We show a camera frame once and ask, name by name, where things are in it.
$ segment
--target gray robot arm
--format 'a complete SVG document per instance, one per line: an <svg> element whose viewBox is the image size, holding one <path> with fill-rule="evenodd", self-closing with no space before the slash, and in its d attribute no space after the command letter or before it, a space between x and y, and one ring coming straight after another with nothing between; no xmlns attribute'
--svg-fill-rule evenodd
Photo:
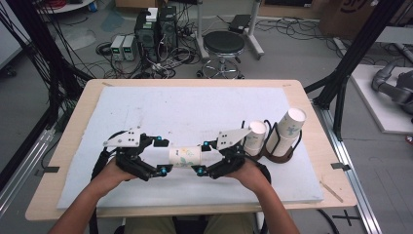
<svg viewBox="0 0 413 234"><path fill-rule="evenodd" d="M400 88L398 86L395 87L386 83L387 80L392 76L392 71L394 67L395 62L391 62L383 69L379 70L373 77L373 81L371 82L371 88L377 92L389 96L390 98L392 98L392 101L397 104L408 104L413 96L412 91L409 91L407 88ZM400 79L401 76L409 76L405 77L405 79L413 80L412 73L410 72L400 74L398 79Z"/></svg>

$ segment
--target leg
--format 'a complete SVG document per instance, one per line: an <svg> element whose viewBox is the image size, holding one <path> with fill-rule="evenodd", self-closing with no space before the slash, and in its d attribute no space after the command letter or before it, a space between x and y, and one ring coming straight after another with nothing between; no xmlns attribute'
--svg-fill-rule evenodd
<svg viewBox="0 0 413 234"><path fill-rule="evenodd" d="M130 217L125 224L125 234L176 234L172 217Z"/></svg>
<svg viewBox="0 0 413 234"><path fill-rule="evenodd" d="M205 234L251 234L253 214L217 214L209 218Z"/></svg>

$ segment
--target human hand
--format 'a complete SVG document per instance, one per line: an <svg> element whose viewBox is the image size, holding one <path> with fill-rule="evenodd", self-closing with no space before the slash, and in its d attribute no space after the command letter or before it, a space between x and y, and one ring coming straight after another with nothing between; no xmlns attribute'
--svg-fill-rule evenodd
<svg viewBox="0 0 413 234"><path fill-rule="evenodd" d="M106 195L109 191L117 187L122 181L134 179L136 176L131 175L116 165L116 159L113 158L95 177L88 187L91 187L100 197Z"/></svg>
<svg viewBox="0 0 413 234"><path fill-rule="evenodd" d="M226 176L237 179L244 187L254 193L257 193L268 186L271 187L267 178L264 177L259 168L250 160L245 160L245 163L240 169L227 174Z"/></svg>

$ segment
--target table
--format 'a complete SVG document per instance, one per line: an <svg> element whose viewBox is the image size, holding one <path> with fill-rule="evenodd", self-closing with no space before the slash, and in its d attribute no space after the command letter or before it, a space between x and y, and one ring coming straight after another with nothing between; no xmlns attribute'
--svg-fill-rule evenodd
<svg viewBox="0 0 413 234"><path fill-rule="evenodd" d="M65 177L82 138L83 131L94 112L100 93L107 86L137 87L275 87L283 88L290 105L302 108L308 115L303 127L310 160L322 188L324 200L317 203L285 204L287 209L321 209L352 207L357 203L355 193L342 170L334 170L330 164L338 160L330 146L318 117L308 101L303 87L295 80L92 80L86 86L76 109L61 137L50 167L59 167L56 174L44 174L32 201L26 211L28 220L58 219L62 211L56 209L57 201L64 186ZM259 212L257 205L220 205L187 207L145 207L99 209L101 217L149 216L149 215L195 215Z"/></svg>

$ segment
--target black stool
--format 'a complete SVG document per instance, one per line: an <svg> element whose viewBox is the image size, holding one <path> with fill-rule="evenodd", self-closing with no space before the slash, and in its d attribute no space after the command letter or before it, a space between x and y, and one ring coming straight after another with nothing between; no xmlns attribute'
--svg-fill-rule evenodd
<svg viewBox="0 0 413 234"><path fill-rule="evenodd" d="M230 31L213 31L204 37L204 48L210 54L215 54L218 58L211 59L204 64L202 73L207 78L222 75L225 78L244 78L237 66L227 60L235 58L240 62L238 56L244 51L244 39L237 33Z"/></svg>

